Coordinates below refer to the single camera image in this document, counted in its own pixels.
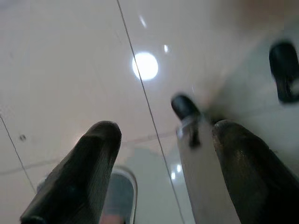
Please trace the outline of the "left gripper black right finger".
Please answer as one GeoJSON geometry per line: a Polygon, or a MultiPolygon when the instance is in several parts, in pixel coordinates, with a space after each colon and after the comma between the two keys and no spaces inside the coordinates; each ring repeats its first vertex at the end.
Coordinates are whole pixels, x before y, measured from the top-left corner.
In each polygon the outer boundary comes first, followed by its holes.
{"type": "Polygon", "coordinates": [[[220,120],[212,128],[224,181],[242,224],[299,224],[299,180],[245,127],[220,120]]]}

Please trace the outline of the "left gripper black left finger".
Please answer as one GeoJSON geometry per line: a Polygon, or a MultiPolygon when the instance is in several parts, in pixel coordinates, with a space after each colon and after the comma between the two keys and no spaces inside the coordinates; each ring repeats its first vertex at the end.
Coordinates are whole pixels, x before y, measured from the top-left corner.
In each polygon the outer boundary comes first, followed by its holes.
{"type": "Polygon", "coordinates": [[[116,123],[94,124],[49,173],[20,224],[99,224],[120,145],[116,123]]]}

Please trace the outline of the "grey robot left foot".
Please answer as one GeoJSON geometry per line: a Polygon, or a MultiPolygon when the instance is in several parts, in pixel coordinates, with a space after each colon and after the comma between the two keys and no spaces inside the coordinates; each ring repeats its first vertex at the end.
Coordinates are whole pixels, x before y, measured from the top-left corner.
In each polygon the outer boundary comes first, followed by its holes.
{"type": "Polygon", "coordinates": [[[112,170],[99,224],[108,217],[119,217],[120,224],[135,224],[137,182],[126,167],[115,166],[112,170]]]}

